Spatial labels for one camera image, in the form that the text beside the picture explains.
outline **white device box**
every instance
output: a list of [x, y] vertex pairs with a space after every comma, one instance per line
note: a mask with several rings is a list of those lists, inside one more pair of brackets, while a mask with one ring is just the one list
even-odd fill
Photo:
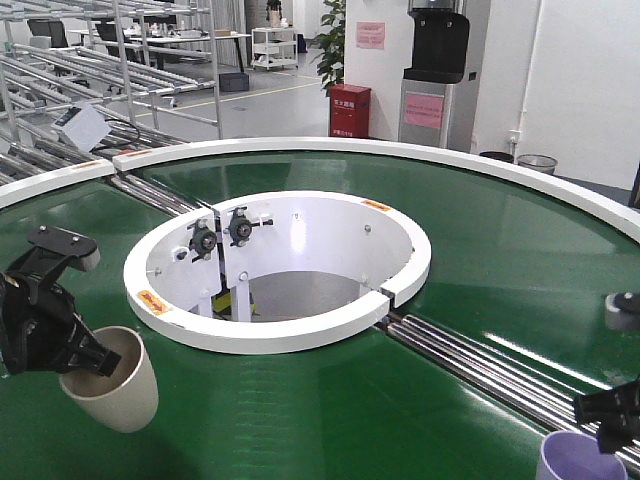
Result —
[[76, 103], [51, 125], [63, 142], [89, 152], [107, 136], [111, 127], [89, 103]]

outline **green leaves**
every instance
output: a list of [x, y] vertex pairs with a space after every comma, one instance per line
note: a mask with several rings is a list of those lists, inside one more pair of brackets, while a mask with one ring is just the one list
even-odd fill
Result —
[[322, 15], [321, 25], [331, 28], [328, 33], [319, 33], [313, 40], [324, 50], [318, 55], [322, 60], [318, 63], [317, 71], [322, 77], [322, 88], [327, 90], [328, 95], [329, 87], [344, 83], [346, 0], [324, 0], [324, 4], [331, 10]]

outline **orange warning label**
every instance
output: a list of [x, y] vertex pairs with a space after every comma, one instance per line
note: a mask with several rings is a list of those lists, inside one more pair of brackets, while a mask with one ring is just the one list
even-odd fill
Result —
[[145, 153], [149, 153], [152, 150], [138, 150], [137, 152], [125, 153], [127, 157], [137, 157], [139, 155], [144, 155]]
[[373, 200], [363, 200], [362, 203], [365, 205], [369, 205], [370, 207], [377, 208], [378, 210], [382, 210], [383, 212], [388, 212], [391, 210], [391, 207], [385, 205], [384, 203], [375, 202]]
[[155, 315], [162, 315], [169, 311], [169, 307], [149, 290], [138, 292], [138, 297]]
[[73, 169], [74, 170], [80, 170], [81, 168], [93, 167], [94, 165], [100, 165], [100, 162], [98, 160], [92, 160], [90, 162], [84, 162], [84, 163], [81, 163], [79, 165], [76, 165], [75, 167], [73, 167]]

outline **black box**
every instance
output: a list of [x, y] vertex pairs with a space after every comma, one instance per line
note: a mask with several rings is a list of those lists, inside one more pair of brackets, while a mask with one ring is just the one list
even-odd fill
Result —
[[221, 92], [244, 92], [249, 90], [249, 75], [246, 73], [221, 73], [219, 76]]

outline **cable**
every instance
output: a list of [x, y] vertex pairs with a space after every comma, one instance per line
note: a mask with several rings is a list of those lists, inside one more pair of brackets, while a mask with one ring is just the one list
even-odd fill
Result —
[[107, 122], [107, 123], [109, 123], [109, 122], [120, 123], [122, 125], [125, 125], [127, 127], [132, 128], [133, 130], [135, 130], [136, 138], [134, 138], [133, 140], [128, 140], [126, 142], [122, 142], [122, 143], [115, 143], [115, 144], [112, 144], [112, 145], [102, 145], [100, 147], [94, 147], [93, 149], [91, 149], [91, 153], [95, 153], [95, 152], [98, 152], [100, 150], [106, 150], [107, 148], [126, 147], [126, 146], [131, 145], [132, 143], [135, 143], [138, 140], [140, 140], [140, 129], [138, 127], [136, 127], [133, 123], [127, 122], [125, 120], [121, 120], [119, 118], [105, 118], [104, 121]]

